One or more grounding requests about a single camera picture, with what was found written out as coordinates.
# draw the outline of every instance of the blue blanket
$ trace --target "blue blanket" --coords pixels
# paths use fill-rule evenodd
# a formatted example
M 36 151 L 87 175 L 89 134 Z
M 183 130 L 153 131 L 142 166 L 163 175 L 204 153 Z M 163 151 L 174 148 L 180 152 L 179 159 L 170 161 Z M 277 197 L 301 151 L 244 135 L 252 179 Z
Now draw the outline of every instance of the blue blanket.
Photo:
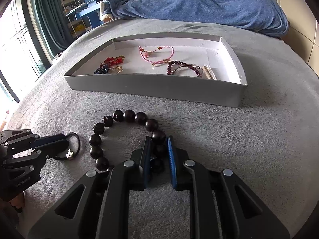
M 272 0 L 108 0 L 101 15 L 231 25 L 280 37 L 289 25 Z

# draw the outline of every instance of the window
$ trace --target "window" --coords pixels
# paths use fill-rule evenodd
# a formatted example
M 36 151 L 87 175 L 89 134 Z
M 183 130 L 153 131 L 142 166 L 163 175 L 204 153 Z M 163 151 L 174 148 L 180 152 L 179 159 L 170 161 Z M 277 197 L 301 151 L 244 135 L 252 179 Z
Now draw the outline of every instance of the window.
M 44 71 L 24 19 L 21 0 L 12 0 L 0 18 L 0 125 L 3 114 L 16 107 Z

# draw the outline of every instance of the beige wall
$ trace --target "beige wall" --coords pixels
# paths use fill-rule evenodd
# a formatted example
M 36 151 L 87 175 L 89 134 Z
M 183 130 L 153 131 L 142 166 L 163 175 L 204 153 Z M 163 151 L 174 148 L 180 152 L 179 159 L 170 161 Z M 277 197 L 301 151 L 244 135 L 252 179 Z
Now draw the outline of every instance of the beige wall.
M 319 24 L 312 11 L 305 0 L 280 0 L 280 6 L 290 22 L 283 40 L 319 74 Z

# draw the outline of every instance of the white tray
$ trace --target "white tray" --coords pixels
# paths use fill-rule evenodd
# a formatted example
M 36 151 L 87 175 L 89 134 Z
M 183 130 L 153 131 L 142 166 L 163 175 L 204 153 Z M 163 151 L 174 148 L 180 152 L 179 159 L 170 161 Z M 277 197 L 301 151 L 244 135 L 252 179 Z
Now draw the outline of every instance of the white tray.
M 209 66 L 217 80 L 210 79 L 206 72 L 198 78 L 192 70 L 183 68 L 174 75 L 167 75 L 167 64 L 153 66 L 139 54 L 138 46 L 151 51 L 167 45 L 174 47 L 170 60 L 202 68 Z M 147 59 L 158 61 L 170 54 L 171 49 L 163 48 Z M 94 74 L 107 57 L 120 55 L 125 56 L 121 73 Z M 138 94 L 231 107 L 239 105 L 247 86 L 245 72 L 229 44 L 220 36 L 197 33 L 148 33 L 109 40 L 74 65 L 65 78 L 76 90 Z

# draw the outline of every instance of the blue desk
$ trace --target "blue desk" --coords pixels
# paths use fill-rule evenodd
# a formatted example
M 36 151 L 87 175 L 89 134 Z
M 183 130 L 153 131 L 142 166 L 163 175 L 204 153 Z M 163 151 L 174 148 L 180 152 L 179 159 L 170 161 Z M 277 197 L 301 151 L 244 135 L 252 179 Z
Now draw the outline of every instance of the blue desk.
M 68 15 L 74 13 L 74 16 L 77 20 L 86 16 L 89 18 L 92 28 L 98 27 L 101 24 L 103 24 L 103 22 L 100 21 L 100 17 L 99 17 L 100 15 L 100 11 L 99 11 L 100 5 L 98 3 L 99 1 L 103 1 L 103 0 L 91 0 L 81 5 L 79 8 L 75 9 L 74 11 L 68 13 Z

